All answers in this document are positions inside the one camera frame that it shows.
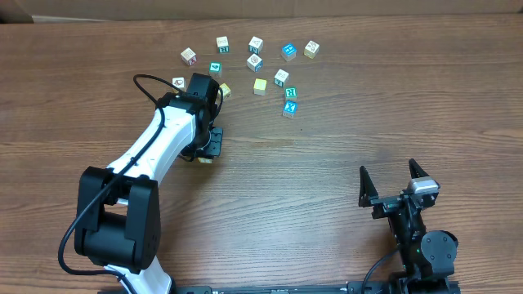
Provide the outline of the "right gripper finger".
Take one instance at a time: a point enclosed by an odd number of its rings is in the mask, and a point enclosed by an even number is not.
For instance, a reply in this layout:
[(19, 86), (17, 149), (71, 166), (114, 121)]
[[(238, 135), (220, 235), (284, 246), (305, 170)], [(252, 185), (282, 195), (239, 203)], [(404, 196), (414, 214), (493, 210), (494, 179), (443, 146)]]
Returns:
[(428, 174), (420, 167), (414, 158), (409, 160), (409, 172), (412, 179), (428, 177)]
[(378, 192), (372, 182), (372, 179), (365, 168), (365, 166), (360, 167), (360, 196), (359, 196), (359, 206), (360, 207), (370, 207), (372, 206), (372, 201), (378, 199)]

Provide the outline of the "plain wooden block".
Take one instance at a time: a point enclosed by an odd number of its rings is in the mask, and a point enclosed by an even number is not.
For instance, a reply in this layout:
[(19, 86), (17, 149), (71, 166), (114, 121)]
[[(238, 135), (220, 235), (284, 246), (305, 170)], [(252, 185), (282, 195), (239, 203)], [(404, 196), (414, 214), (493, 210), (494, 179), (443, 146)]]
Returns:
[(210, 158), (198, 158), (200, 163), (212, 164), (213, 160)]

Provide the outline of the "blue X block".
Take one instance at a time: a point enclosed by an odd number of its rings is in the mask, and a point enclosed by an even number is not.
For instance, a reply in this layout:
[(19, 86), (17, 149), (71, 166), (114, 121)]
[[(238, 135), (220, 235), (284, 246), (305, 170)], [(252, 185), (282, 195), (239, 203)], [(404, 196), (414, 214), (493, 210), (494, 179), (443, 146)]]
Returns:
[(282, 115), (287, 118), (293, 118), (297, 112), (297, 103), (291, 100), (287, 100), (283, 107)]

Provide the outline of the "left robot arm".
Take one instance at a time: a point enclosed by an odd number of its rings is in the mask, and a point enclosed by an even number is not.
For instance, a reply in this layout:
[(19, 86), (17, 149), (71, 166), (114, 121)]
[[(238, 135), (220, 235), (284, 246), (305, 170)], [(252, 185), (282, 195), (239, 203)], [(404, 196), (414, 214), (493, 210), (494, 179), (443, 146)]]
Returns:
[[(223, 130), (214, 122), (224, 99), (218, 82), (194, 73), (188, 87), (173, 83), (153, 99), (150, 125), (132, 147), (106, 168), (88, 167), (78, 187), (76, 217), (58, 249), (60, 267), (73, 275), (113, 275), (123, 293), (174, 293), (174, 279), (159, 263), (159, 186), (180, 158), (211, 163), (221, 153)], [(64, 252), (74, 250), (97, 269), (71, 269)]]

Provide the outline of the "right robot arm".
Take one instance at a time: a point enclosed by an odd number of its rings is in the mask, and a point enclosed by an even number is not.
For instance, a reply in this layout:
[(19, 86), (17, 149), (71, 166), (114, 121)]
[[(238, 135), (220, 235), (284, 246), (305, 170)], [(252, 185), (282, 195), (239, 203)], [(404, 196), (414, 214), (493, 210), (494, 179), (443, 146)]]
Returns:
[[(371, 207), (374, 219), (386, 218), (396, 240), (396, 248), (377, 261), (360, 285), (362, 293), (441, 293), (457, 294), (454, 274), (458, 240), (445, 230), (428, 232), (422, 211), (433, 207), (440, 184), (428, 175), (414, 159), (409, 160), (411, 180), (397, 196), (381, 198), (365, 167), (360, 167), (359, 206)], [(384, 261), (400, 255), (401, 272), (389, 275), (386, 282), (370, 283), (372, 273)]]

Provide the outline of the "yellow top tilted block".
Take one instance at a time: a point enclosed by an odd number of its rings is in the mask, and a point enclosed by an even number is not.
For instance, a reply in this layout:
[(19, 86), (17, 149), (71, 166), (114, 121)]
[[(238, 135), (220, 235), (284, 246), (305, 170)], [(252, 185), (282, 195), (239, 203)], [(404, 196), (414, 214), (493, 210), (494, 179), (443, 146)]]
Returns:
[(231, 89), (227, 86), (226, 83), (222, 83), (220, 88), (222, 90), (223, 100), (228, 99), (231, 96)]

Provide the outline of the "wooden block animal picture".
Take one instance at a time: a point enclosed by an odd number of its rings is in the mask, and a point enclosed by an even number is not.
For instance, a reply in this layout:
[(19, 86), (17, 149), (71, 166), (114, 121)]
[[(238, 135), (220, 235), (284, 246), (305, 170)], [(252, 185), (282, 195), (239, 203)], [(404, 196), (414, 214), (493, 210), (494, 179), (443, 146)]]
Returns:
[(183, 77), (177, 77), (172, 79), (172, 85), (180, 91), (186, 90), (186, 79)]

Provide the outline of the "green 4 block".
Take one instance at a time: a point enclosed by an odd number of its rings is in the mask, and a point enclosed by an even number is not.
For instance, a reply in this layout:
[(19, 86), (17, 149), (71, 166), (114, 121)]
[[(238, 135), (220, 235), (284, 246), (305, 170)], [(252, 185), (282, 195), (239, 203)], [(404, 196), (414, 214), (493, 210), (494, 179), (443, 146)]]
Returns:
[(222, 76), (222, 63), (217, 61), (212, 61), (209, 64), (209, 75), (214, 78), (220, 78)]

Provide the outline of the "green R block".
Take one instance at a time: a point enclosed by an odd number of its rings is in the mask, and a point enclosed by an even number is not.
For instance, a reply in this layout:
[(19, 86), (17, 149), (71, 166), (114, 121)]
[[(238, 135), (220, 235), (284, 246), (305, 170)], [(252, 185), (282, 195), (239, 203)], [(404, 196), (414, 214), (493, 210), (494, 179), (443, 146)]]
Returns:
[(297, 88), (296, 87), (286, 87), (284, 89), (285, 100), (296, 100), (297, 99)]

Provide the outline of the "wooden block blue D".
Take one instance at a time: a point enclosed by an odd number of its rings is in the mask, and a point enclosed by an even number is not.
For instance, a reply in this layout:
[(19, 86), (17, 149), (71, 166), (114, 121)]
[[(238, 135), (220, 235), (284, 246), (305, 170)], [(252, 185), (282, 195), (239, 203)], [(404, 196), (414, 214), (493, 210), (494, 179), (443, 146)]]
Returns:
[(263, 66), (263, 60), (260, 56), (253, 53), (247, 58), (247, 66), (253, 71), (258, 72)]

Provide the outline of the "wooden block red side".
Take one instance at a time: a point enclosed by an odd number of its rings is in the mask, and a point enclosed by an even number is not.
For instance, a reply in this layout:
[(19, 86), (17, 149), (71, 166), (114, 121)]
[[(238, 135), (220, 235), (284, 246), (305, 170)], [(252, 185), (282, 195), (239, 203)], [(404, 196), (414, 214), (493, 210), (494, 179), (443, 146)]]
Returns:
[(190, 48), (187, 47), (182, 53), (181, 53), (181, 59), (188, 65), (192, 66), (197, 62), (197, 55), (196, 53)]

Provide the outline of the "wooden block green E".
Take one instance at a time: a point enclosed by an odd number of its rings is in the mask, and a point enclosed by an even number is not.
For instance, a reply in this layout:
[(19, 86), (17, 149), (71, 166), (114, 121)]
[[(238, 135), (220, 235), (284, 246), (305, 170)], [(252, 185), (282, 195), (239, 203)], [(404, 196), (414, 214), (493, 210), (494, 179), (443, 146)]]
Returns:
[(217, 50), (220, 54), (228, 53), (230, 51), (230, 46), (227, 36), (217, 37)]

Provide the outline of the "blue H block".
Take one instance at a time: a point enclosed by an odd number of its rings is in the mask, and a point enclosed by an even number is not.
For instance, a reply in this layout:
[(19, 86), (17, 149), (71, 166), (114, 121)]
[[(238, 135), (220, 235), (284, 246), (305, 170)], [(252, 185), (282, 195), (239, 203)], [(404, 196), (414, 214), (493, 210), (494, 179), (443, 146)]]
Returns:
[(292, 44), (288, 43), (282, 47), (281, 56), (285, 61), (289, 62), (293, 60), (297, 55), (297, 48)]

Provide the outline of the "wooden block yellow side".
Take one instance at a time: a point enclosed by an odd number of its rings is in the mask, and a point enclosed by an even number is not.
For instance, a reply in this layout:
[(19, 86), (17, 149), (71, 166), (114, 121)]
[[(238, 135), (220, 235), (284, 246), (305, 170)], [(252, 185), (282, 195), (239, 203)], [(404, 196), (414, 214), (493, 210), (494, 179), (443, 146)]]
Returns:
[(310, 59), (314, 59), (319, 51), (320, 51), (319, 43), (310, 40), (304, 48), (304, 55)]

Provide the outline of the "cardboard backdrop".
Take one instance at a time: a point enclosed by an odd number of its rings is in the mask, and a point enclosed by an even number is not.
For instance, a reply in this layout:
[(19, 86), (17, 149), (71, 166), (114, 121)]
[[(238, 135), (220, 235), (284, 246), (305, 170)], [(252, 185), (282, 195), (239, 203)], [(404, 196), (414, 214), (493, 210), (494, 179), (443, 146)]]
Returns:
[(496, 14), (522, 0), (1, 0), (1, 20), (192, 20), (324, 16)]

